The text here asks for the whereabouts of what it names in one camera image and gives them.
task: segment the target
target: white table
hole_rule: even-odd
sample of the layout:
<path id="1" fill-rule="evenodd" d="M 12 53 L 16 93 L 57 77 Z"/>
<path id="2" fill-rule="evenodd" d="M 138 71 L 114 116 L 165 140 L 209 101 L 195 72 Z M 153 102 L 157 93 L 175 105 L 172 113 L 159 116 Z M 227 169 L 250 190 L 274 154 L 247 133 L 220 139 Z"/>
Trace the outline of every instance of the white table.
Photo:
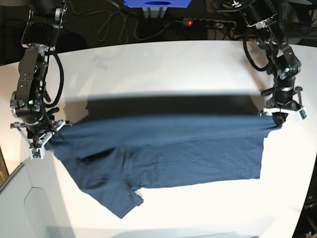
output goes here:
<path id="1" fill-rule="evenodd" d="M 257 64 L 263 66 L 263 52 L 254 44 L 249 47 Z M 310 117 L 301 123 L 289 117 L 282 129 L 272 131 L 264 140 L 260 179 L 142 188 L 139 192 L 144 203 L 121 220 L 80 192 L 61 162 L 49 153 L 44 160 L 51 161 L 53 167 L 38 171 L 43 178 L 38 183 L 46 186 L 49 174 L 55 174 L 53 180 L 69 218 L 68 224 L 61 226 L 71 226 L 76 237 L 125 237 L 127 232 L 142 230 L 126 237 L 180 238 L 235 231 L 249 237 L 290 238 L 302 210 L 317 152 L 317 48 L 293 46 L 293 50 L 303 65 L 296 85 L 304 89 L 303 104 Z M 58 119 L 65 118 L 65 103 L 73 101 L 83 103 L 74 110 L 76 113 L 68 115 L 75 121 L 83 118 L 88 96 L 258 95 L 272 84 L 266 73 L 251 68 L 242 42 L 133 44 L 64 53 L 60 59 L 65 86 Z M 17 130 L 9 128 L 16 120 L 11 115 L 9 99 L 16 89 L 17 66 L 14 63 L 0 67 L 0 146 L 10 172 L 28 157 L 27 143 Z M 52 57 L 47 77 L 51 97 L 57 92 L 58 81 L 58 67 Z"/>

